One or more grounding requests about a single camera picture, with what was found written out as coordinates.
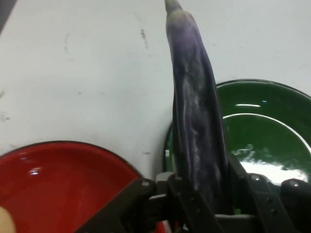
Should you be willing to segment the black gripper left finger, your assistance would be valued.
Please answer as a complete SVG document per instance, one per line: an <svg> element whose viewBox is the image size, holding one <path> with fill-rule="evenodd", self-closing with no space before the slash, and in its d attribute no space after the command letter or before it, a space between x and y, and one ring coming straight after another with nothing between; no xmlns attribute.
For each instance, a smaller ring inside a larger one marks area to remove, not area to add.
<svg viewBox="0 0 311 233"><path fill-rule="evenodd" d="M222 233L215 215L189 180L176 174L131 181L78 233L151 233L167 221L173 233Z"/></svg>

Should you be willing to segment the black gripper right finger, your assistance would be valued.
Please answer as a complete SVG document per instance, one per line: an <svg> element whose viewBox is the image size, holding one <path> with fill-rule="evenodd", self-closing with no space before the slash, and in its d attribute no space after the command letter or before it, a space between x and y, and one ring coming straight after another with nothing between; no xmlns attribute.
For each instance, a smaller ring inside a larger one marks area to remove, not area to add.
<svg viewBox="0 0 311 233"><path fill-rule="evenodd" d="M229 170L233 205L249 215L248 233L309 233L311 231L311 185L287 179L280 186L262 174L248 173L230 155Z"/></svg>

